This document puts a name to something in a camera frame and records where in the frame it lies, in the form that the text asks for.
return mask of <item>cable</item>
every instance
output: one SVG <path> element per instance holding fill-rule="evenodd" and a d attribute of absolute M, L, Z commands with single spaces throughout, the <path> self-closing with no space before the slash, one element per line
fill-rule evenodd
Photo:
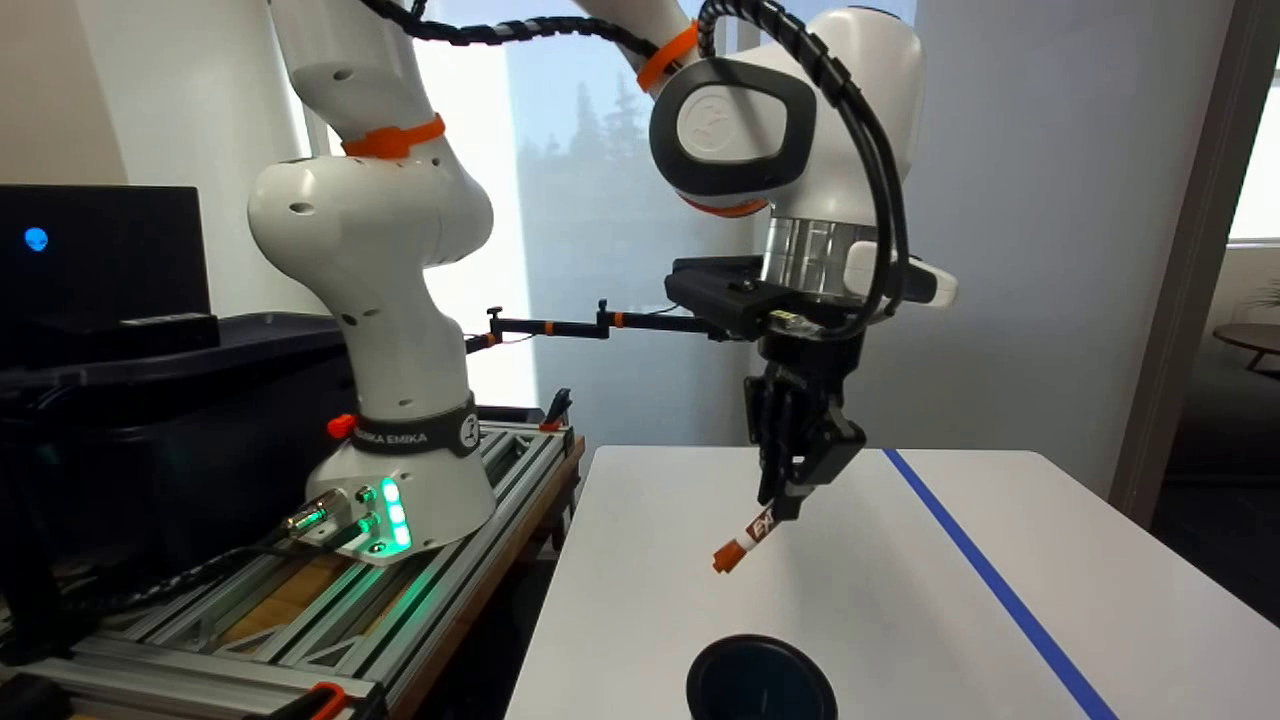
<path fill-rule="evenodd" d="M 657 46 L 646 46 L 645 36 L 632 36 L 614 24 L 597 19 L 597 17 L 527 17 L 527 19 L 457 30 L 457 24 L 426 19 L 423 0 L 417 0 L 411 9 L 399 9 L 395 0 L 362 0 L 362 9 L 399 24 L 417 40 L 438 40 L 438 46 L 521 46 L 521 40 L 537 40 L 537 36 L 605 36 L 605 40 L 629 47 L 632 57 L 657 54 Z"/>
<path fill-rule="evenodd" d="M 510 40 L 537 40 L 537 36 L 605 36 L 638 62 L 657 57 L 657 46 L 632 36 L 629 30 L 605 24 L 597 17 L 530 17 L 530 19 L 457 30 L 457 24 L 426 19 L 426 0 L 411 0 L 411 9 L 399 9 L 395 0 L 362 0 L 362 9 L 399 24 L 417 40 L 510 46 Z M 853 320 L 842 320 L 836 328 L 825 326 L 825 341 L 854 341 L 875 315 L 894 314 L 904 285 L 908 285 L 908 264 L 912 264 L 908 221 L 904 221 L 908 214 L 904 214 L 891 141 L 885 135 L 864 92 L 853 84 L 848 70 L 782 4 L 775 4 L 775 0 L 705 0 L 698 19 L 696 19 L 698 40 L 705 40 L 705 57 L 717 57 L 710 36 L 717 36 L 717 19 L 722 19 L 722 17 L 736 17 L 736 19 L 762 30 L 805 70 L 805 75 L 836 108 L 839 123 L 848 127 L 848 135 L 864 160 L 871 209 L 875 209 L 871 287 L 869 287 L 869 302 L 853 314 Z"/>
<path fill-rule="evenodd" d="M 875 320 L 878 302 L 889 302 L 885 315 L 894 314 L 904 279 L 908 279 L 908 264 L 912 264 L 891 146 L 889 146 L 871 105 L 864 100 L 864 92 L 853 84 L 848 70 L 836 57 L 827 57 L 825 40 L 816 31 L 807 31 L 789 9 L 781 9 L 775 0 L 705 0 L 698 4 L 705 57 L 717 57 L 710 36 L 717 36 L 717 19 L 722 19 L 722 17 L 736 17 L 736 19 L 762 30 L 805 70 L 805 75 L 825 92 L 825 100 L 842 120 L 842 127 L 864 160 L 864 174 L 871 186 L 871 209 L 875 209 L 871 287 L 869 287 L 864 307 L 853 315 L 853 326 L 827 332 L 832 341 L 853 341 Z"/>

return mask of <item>white table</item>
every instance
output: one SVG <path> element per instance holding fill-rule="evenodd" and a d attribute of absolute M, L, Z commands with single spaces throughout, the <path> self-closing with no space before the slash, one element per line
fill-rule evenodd
<path fill-rule="evenodd" d="M 750 497 L 750 449 L 599 449 L 509 716 L 688 716 L 736 632 L 807 651 L 839 720 L 1280 716 L 1280 632 L 1032 452 L 864 452 L 717 576 Z"/>

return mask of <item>white wall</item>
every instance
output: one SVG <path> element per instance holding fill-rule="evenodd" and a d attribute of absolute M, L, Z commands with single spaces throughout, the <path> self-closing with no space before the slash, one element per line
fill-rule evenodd
<path fill-rule="evenodd" d="M 0 0 L 5 186 L 197 186 L 212 307 L 321 307 L 244 202 L 296 155 L 264 0 Z"/>
<path fill-rule="evenodd" d="M 0 0 L 0 17 L 0 186 L 119 186 L 76 4 Z"/>
<path fill-rule="evenodd" d="M 912 230 L 961 302 L 871 332 L 871 439 L 1037 449 L 1110 483 L 1226 12 L 921 0 Z"/>

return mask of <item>window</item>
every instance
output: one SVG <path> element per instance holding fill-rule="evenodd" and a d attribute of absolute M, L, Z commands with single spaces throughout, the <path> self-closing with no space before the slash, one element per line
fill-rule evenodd
<path fill-rule="evenodd" d="M 1280 249 L 1280 63 L 1272 97 L 1252 141 L 1247 175 L 1241 188 L 1230 246 L 1276 246 Z"/>
<path fill-rule="evenodd" d="M 836 0 L 789 0 L 796 17 Z M 915 19 L 915 0 L 878 0 Z M 446 24 L 571 12 L 569 0 L 431 0 Z M 758 254 L 758 225 L 709 221 L 676 202 L 646 160 L 646 97 L 605 40 L 503 47 L 411 46 L 446 141 L 494 209 L 490 242 L 426 272 L 431 302 L 486 328 L 486 307 L 537 320 L 591 320 L 597 302 L 671 314 L 676 257 Z M 747 346 L 614 332 L 614 341 L 515 341 L 469 359 L 481 405 L 545 405 L 577 393 L 591 439 L 741 446 Z"/>

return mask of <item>metal frame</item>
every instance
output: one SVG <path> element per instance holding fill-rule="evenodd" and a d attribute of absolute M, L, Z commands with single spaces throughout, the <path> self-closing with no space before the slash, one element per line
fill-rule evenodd
<path fill-rule="evenodd" d="M 352 701 L 379 690 L 395 701 L 399 676 L 438 651 L 434 632 L 446 628 L 446 610 L 485 576 L 485 559 L 563 446 L 569 432 L 486 423 L 481 462 L 494 483 L 494 516 L 476 538 L 395 568 L 348 564 L 301 615 L 252 642 L 224 646 L 218 632 L 270 597 L 301 559 L 256 558 L 212 589 L 76 646 L 73 659 L 39 659 L 25 674 L 102 709 L 177 716 L 270 712 L 314 682 L 341 682 Z"/>

